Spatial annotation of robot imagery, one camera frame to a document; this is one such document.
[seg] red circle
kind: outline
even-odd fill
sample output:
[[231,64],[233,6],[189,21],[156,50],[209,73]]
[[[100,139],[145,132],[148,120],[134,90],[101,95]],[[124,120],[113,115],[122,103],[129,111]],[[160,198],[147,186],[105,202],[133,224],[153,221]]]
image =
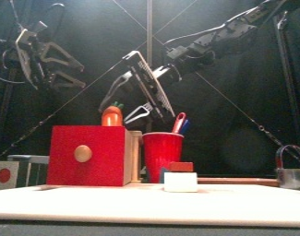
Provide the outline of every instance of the red circle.
[[7,168],[0,170],[0,183],[6,183],[10,179],[10,170]]

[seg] small white block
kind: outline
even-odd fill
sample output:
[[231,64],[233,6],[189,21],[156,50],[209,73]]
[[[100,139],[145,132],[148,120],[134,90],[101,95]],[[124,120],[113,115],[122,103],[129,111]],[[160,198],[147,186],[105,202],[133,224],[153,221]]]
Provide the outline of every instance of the small white block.
[[165,191],[168,192],[197,192],[196,172],[167,172]]

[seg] small wooden box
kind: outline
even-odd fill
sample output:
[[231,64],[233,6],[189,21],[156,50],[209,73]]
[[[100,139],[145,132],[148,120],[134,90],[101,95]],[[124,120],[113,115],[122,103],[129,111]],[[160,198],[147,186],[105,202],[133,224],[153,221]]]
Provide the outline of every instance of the small wooden box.
[[[81,162],[76,150],[86,147]],[[48,184],[122,186],[133,176],[133,136],[124,126],[56,126]]]
[[46,184],[48,164],[0,161],[0,189]]

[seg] black background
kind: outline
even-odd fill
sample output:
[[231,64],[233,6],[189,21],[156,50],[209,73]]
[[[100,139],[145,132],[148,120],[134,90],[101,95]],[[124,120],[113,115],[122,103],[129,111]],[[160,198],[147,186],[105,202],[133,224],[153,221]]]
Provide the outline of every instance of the black background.
[[[161,42],[220,26],[260,2],[153,1],[152,67],[163,64]],[[34,90],[27,83],[11,86],[0,82],[0,153],[53,113],[56,116],[9,154],[49,155],[53,125],[100,125],[101,101],[114,79],[128,71],[126,66],[118,64],[122,56],[132,50],[139,50],[145,58],[148,56],[145,0],[61,0],[58,3],[65,5],[65,13],[62,7],[46,11],[54,3],[57,1],[14,1],[23,26],[31,27],[42,20],[56,32],[53,41],[85,65],[86,70],[77,78],[89,84],[89,88],[65,105],[80,88],[56,92]],[[0,1],[0,38],[15,40],[17,36],[10,3]],[[278,145],[250,117],[284,144],[300,145],[294,126],[295,115],[300,117],[300,8],[290,16],[287,36],[296,88],[292,96],[298,99],[299,113],[292,113],[272,20],[262,28],[258,41],[244,54],[227,56],[213,66],[199,70],[248,117],[195,73],[165,88],[176,112],[187,112],[192,122],[184,139],[183,160],[195,162],[200,175],[275,175]],[[187,46],[192,41],[181,41],[177,45]],[[9,77],[9,70],[2,65],[0,76]],[[21,69],[15,79],[25,80]],[[133,108],[126,104],[125,113]],[[172,125],[155,124],[152,130],[171,131]],[[296,167],[298,163],[288,159],[287,165]]]

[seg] red cup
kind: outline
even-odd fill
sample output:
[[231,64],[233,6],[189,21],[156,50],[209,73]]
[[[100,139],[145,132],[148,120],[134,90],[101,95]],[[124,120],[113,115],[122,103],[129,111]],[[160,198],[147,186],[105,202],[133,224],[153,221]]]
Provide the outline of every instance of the red cup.
[[183,139],[183,135],[168,132],[144,135],[145,165],[151,183],[160,182],[163,168],[168,169],[171,162],[181,161]]

